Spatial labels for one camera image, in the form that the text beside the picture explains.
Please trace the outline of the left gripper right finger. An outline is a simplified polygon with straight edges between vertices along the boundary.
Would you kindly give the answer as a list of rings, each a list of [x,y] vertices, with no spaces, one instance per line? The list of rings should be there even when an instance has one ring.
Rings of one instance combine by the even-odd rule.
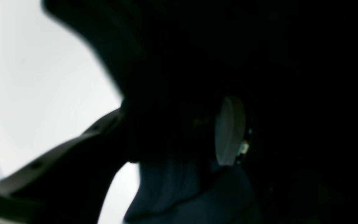
[[[215,117],[215,155],[220,166],[243,162],[250,150],[250,116],[241,98],[223,98]]]

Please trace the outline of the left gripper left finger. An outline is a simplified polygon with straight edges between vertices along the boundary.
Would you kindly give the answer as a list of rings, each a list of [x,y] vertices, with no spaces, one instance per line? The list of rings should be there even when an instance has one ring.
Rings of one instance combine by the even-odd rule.
[[[122,137],[127,101],[80,136],[0,180],[0,220],[96,224],[108,189],[128,162]]]

